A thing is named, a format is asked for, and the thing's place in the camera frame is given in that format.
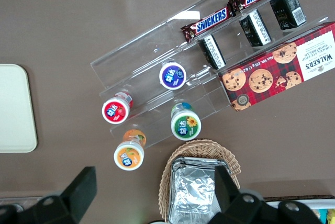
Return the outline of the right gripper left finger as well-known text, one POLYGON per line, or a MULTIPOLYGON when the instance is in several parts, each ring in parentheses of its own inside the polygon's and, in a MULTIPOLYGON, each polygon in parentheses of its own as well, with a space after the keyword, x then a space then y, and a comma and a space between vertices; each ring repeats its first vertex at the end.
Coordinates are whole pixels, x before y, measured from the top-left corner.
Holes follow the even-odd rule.
POLYGON ((50 195, 33 207, 35 223, 80 223, 97 194, 96 168, 87 166, 60 195, 50 195))

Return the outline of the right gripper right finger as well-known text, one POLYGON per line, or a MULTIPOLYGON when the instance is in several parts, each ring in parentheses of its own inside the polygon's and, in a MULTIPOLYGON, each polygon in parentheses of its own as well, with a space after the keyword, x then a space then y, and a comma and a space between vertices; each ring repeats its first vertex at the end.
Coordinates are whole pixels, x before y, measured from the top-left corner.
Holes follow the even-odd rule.
POLYGON ((251 193, 241 193, 223 166, 215 168, 215 195, 221 211, 209 223, 264 223, 262 201, 251 193))

